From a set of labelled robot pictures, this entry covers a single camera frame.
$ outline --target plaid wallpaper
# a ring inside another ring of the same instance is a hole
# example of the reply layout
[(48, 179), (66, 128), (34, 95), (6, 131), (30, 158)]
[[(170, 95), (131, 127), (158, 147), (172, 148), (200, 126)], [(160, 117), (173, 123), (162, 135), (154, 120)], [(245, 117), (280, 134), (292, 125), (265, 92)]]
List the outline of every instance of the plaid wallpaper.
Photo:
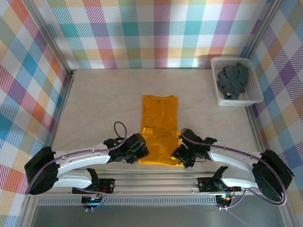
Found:
[(263, 7), (270, 1), (35, 0), (35, 3), (72, 69), (210, 68), (214, 56), (241, 54), (264, 16)]
[(66, 83), (21, 0), (0, 0), (0, 227), (17, 224), (24, 164), (49, 143)]
[(303, 1), (283, 1), (252, 61), (264, 93), (254, 105), (260, 134), (294, 172), (289, 197), (303, 226)]

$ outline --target white basket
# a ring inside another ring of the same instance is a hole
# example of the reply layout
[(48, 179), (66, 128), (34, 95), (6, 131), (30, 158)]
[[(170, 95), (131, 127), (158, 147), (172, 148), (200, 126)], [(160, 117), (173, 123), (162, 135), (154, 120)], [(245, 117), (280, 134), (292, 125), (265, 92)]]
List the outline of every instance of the white basket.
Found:
[[(223, 93), (218, 89), (217, 86), (218, 73), (221, 72), (225, 66), (234, 66), (237, 63), (241, 63), (248, 68), (248, 80), (244, 88), (245, 93), (241, 93), (239, 99), (237, 100), (224, 99)], [(211, 59), (211, 65), (214, 77), (214, 87), (219, 105), (250, 106), (254, 103), (263, 102), (264, 96), (261, 90), (260, 82), (250, 59), (216, 57)]]

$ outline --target gray floor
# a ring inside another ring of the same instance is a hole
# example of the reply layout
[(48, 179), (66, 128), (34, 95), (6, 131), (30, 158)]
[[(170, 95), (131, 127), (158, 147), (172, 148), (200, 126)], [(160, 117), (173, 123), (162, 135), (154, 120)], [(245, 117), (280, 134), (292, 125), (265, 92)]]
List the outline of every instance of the gray floor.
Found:
[(278, 207), (249, 195), (230, 211), (214, 206), (104, 206), (94, 213), (78, 206), (37, 207), (33, 227), (282, 227)]

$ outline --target folded yellow t-shirt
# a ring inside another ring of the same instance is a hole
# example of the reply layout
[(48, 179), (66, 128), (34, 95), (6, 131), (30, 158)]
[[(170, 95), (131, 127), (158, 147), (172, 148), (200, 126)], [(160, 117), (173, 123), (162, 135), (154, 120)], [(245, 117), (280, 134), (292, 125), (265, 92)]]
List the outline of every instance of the folded yellow t-shirt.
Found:
[(139, 164), (178, 166), (170, 157), (180, 146), (177, 108), (178, 97), (143, 96), (141, 134), (150, 153)]

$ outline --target gray cloth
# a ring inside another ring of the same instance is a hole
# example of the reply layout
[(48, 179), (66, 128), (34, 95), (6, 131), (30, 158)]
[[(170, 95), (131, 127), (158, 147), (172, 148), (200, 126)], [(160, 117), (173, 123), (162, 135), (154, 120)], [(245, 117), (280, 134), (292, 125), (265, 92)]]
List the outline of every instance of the gray cloth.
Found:
[(225, 99), (238, 99), (240, 93), (244, 93), (244, 88), (248, 79), (248, 68), (237, 63), (236, 66), (225, 66), (218, 74), (217, 85), (224, 94)]

